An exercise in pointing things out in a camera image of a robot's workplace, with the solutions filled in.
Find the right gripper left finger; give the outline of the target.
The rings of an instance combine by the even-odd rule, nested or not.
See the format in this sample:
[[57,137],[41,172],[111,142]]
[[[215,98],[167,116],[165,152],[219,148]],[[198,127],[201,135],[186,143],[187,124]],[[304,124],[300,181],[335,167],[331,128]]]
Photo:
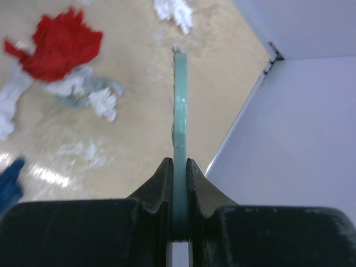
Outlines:
[[172,160],[125,199],[23,202],[1,220],[2,266],[171,266]]

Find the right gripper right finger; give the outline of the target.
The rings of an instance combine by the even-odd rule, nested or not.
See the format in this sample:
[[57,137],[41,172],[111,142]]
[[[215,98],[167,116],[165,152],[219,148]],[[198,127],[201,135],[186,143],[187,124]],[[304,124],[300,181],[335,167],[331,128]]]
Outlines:
[[355,227],[328,207],[232,201],[187,161],[190,266],[354,266]]

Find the mint green hand brush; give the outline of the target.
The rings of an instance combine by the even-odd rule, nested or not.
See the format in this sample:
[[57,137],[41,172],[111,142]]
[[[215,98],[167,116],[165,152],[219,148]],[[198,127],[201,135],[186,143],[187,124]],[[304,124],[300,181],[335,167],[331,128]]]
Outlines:
[[171,238],[174,243],[189,239],[189,197],[186,178],[186,135],[189,74],[187,54],[172,48],[174,64],[174,104],[171,138],[173,145],[173,181]]

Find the red paper scrap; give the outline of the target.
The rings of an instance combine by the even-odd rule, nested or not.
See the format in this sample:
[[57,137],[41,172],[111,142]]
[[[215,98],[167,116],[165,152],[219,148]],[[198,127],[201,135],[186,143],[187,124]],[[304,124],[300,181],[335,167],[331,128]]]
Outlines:
[[3,49],[35,80],[59,81],[99,54],[103,32],[89,27],[84,16],[83,10],[74,7],[56,17],[44,14],[32,35],[34,52],[17,48],[7,37]]

